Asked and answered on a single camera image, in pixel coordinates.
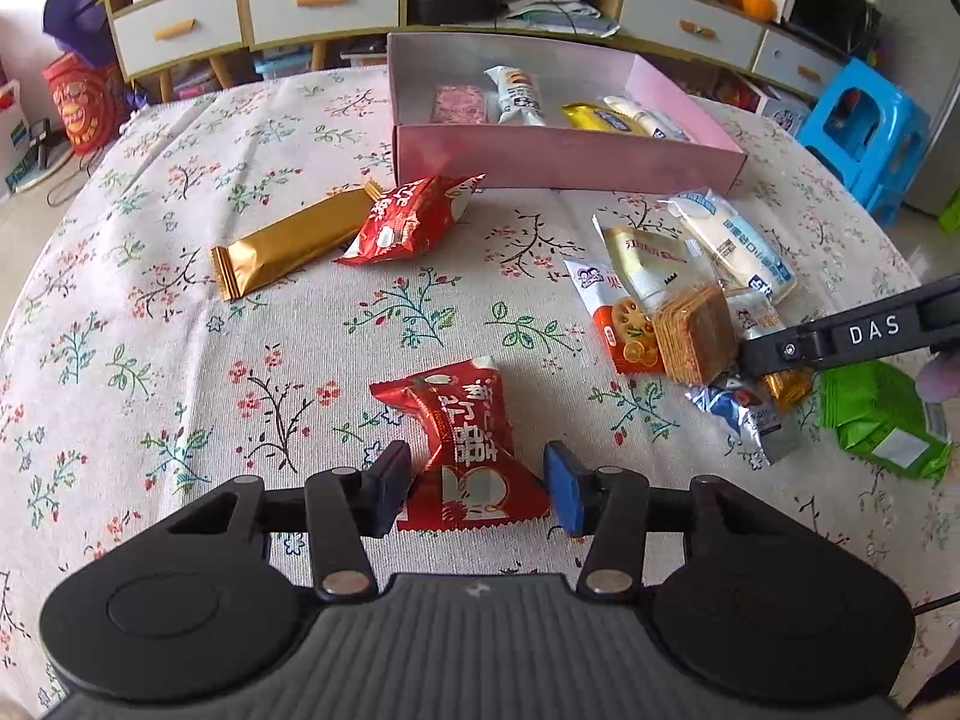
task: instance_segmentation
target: table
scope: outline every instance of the table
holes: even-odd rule
[[[592,215],[675,235],[641,194],[479,191],[428,255],[347,268],[325,258],[236,303],[208,250],[368,175],[391,179],[382,69],[329,71],[140,113],[35,265],[0,341],[0,691],[38,712],[62,695],[37,640],[66,575],[239,473],[268,488],[364,466],[392,439],[425,450],[371,382],[493,354],[517,455],[546,440],[654,485],[712,472],[898,581],[919,603],[960,586],[958,484],[901,480],[841,452],[817,397],[792,416],[803,449],[773,467],[728,440],[683,389],[613,373],[563,258],[602,256]],[[750,154],[733,200],[795,264],[788,323],[909,289],[891,242],[803,148],[767,122],[704,103]],[[896,362],[915,372],[925,354]],[[402,570],[576,576],[587,541],[552,519],[371,542]],[[272,559],[309,584],[303,535]],[[679,565],[651,536],[645,580]],[[919,620],[896,684],[908,701],[955,640],[949,608]]]

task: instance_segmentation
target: open cardboard box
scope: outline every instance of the open cardboard box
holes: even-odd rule
[[[489,188],[666,194],[708,186],[725,194],[747,158],[683,90],[632,53],[549,38],[392,32],[387,57],[397,185],[438,173],[486,173]],[[496,86],[484,75],[496,65],[534,77],[546,127],[496,124]],[[440,84],[486,90],[494,124],[431,124]],[[561,108],[605,95],[661,110],[694,142],[575,129]]]

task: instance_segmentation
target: gold foil wrapper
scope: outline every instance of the gold foil wrapper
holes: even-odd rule
[[[213,247],[213,271],[224,300],[243,298],[332,250],[357,231],[383,196],[371,179],[230,244]]]
[[[774,397],[776,409],[787,412],[813,390],[813,371],[808,367],[795,367],[779,373],[767,373],[763,381]]]

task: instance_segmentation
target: blue plastic stool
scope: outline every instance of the blue plastic stool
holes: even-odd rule
[[[858,91],[840,121],[837,106]],[[926,151],[930,117],[899,87],[858,59],[827,87],[797,135],[867,212],[885,226],[894,220]]]

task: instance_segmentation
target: person's hand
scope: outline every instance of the person's hand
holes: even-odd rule
[[[917,394],[928,403],[960,397],[960,350],[941,352],[920,369]]]

